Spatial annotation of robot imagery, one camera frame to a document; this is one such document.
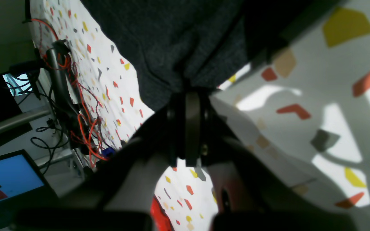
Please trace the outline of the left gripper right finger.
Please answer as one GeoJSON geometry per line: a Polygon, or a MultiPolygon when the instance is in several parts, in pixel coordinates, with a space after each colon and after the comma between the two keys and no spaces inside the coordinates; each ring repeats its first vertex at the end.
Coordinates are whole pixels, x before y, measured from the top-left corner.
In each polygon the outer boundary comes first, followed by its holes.
{"type": "Polygon", "coordinates": [[[201,162],[211,176],[219,213],[211,231],[355,231],[350,216],[302,199],[279,180],[226,125],[200,93],[201,162]]]}

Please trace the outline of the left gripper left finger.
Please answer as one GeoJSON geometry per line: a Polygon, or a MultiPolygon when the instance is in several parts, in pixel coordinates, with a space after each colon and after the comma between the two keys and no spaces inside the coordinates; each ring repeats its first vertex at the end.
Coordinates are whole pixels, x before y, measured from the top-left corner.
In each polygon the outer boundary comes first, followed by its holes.
{"type": "Polygon", "coordinates": [[[201,153],[201,99],[175,94],[92,177],[53,207],[22,210],[16,231],[154,231],[154,190],[177,159],[197,165],[201,153]]]}

